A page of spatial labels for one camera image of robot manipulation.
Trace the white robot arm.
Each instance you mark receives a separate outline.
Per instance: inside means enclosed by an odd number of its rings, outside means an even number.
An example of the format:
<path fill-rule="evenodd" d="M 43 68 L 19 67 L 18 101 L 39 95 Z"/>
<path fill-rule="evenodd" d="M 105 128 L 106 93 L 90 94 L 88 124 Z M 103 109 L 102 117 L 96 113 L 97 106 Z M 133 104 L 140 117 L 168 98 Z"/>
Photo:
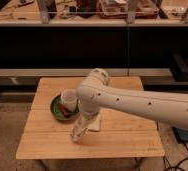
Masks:
<path fill-rule="evenodd" d="M 188 130 L 188 94 L 114 88 L 108 73 L 96 68 L 78 85 L 76 95 L 87 115 L 105 107 Z"/>

